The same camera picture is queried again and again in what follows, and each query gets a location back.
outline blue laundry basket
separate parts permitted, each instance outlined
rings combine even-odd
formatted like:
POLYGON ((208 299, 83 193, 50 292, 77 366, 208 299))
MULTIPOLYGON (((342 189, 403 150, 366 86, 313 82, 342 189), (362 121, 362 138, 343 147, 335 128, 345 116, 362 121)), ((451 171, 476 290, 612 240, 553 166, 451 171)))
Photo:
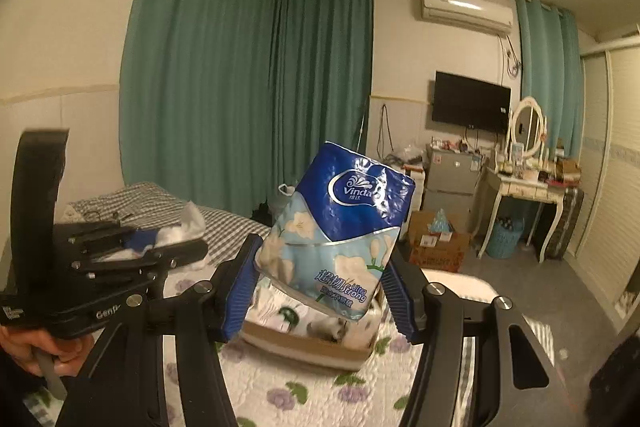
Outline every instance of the blue laundry basket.
POLYGON ((522 219, 513 221, 513 230, 506 229, 496 221, 489 244, 486 246, 486 253, 494 259, 510 258, 522 237, 523 230, 524 220, 522 219))

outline white tissue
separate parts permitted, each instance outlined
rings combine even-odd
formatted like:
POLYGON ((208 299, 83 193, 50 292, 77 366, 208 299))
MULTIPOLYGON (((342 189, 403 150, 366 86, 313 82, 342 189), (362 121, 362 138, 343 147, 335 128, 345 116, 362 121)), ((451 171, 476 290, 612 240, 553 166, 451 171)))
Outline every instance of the white tissue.
MULTIPOLYGON (((156 243, 153 248, 165 247, 166 245, 175 245, 191 239, 198 239, 204 235, 204 231, 204 217, 202 217, 202 214, 193 201, 189 201, 189 203, 184 206, 182 213, 180 214, 180 225, 176 227, 162 227, 162 229, 158 230, 156 243)), ((145 251, 136 252, 135 250, 127 248, 126 250, 120 250, 100 257, 100 259, 97 259, 96 261, 99 261, 100 263, 107 261, 130 261, 131 259, 139 259, 145 254, 145 251)), ((202 269, 206 264, 207 257, 205 256, 202 260, 197 261, 196 263, 191 263, 189 265, 189 269, 202 269)))
POLYGON ((155 247, 165 247, 175 245, 191 239, 198 239, 204 235, 204 217, 193 201, 185 204, 180 214, 180 225, 178 227, 162 227, 158 230, 155 247))
POLYGON ((367 313, 357 322, 348 322, 342 345, 350 349, 367 349, 378 333, 382 321, 382 309, 373 299, 367 313))

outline sliding closet door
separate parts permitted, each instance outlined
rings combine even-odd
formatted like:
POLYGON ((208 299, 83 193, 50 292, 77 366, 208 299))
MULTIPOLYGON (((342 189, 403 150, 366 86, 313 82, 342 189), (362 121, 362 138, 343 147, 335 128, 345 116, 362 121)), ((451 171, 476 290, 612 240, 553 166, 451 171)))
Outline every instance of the sliding closet door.
POLYGON ((584 67, 584 129, 580 150, 580 167, 582 168, 580 187, 584 190, 584 201, 575 223, 574 234, 569 242, 568 252, 572 255, 579 253, 578 247, 591 216, 600 181, 609 105, 605 54, 584 58, 582 64, 584 67))
POLYGON ((601 197, 578 263, 613 304, 640 257, 640 49, 614 50, 609 56, 610 147, 601 197))

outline black handle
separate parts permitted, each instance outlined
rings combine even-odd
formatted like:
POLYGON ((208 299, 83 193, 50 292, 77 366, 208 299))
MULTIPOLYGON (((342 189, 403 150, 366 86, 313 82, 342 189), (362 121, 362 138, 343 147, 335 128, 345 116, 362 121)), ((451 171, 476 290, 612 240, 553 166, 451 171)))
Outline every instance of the black handle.
POLYGON ((148 303, 129 299, 74 379, 56 427, 167 427, 162 337, 146 328, 148 303))
POLYGON ((540 342, 531 331, 522 314, 509 298, 497 297, 487 309, 490 322, 488 337, 479 351, 480 357, 488 357, 479 364, 482 378, 478 385, 478 412, 482 412, 482 400, 487 392, 496 394, 497 402, 485 410, 495 411, 493 417, 476 414, 476 425, 503 427, 572 427, 576 418, 572 413, 568 394, 560 382, 540 342), (493 363, 497 349, 498 363, 493 363))
POLYGON ((401 427, 450 427, 463 342, 463 301, 439 283, 424 291, 430 340, 424 344, 401 427))
POLYGON ((184 420, 190 426, 238 427, 218 354, 204 325, 202 302, 208 296, 198 294, 196 288, 203 286, 196 285, 185 292, 188 298, 180 302, 175 315, 175 354, 184 420))

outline vinda logo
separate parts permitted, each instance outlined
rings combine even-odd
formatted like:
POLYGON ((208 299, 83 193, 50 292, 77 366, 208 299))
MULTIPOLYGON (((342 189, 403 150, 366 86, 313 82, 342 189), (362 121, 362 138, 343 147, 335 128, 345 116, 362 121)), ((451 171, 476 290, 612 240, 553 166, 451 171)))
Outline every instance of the vinda logo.
POLYGON ((344 206, 377 206, 385 198, 385 185, 374 176, 349 169, 329 182, 329 197, 344 206))

